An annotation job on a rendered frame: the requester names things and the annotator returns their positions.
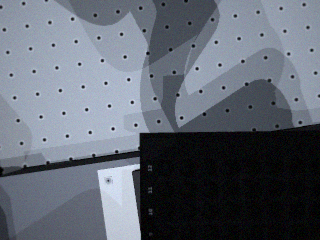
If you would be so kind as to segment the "grey and black plate washer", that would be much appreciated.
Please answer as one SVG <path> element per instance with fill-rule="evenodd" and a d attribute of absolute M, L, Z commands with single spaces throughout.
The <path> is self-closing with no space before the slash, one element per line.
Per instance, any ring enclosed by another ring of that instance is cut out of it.
<path fill-rule="evenodd" d="M 140 150 L 0 175 L 0 240 L 141 240 Z"/>

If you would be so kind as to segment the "black microplate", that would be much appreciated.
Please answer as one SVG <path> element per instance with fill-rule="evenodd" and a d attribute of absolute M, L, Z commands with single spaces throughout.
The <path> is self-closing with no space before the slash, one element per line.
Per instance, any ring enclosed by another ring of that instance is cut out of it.
<path fill-rule="evenodd" d="M 320 240 L 320 131 L 139 140 L 141 240 Z"/>

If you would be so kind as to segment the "grey perforated base plate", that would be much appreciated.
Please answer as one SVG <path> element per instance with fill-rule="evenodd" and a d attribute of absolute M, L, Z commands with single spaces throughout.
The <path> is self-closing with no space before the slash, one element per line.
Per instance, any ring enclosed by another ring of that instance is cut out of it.
<path fill-rule="evenodd" d="M 2 175 L 314 124 L 320 0 L 0 0 Z"/>

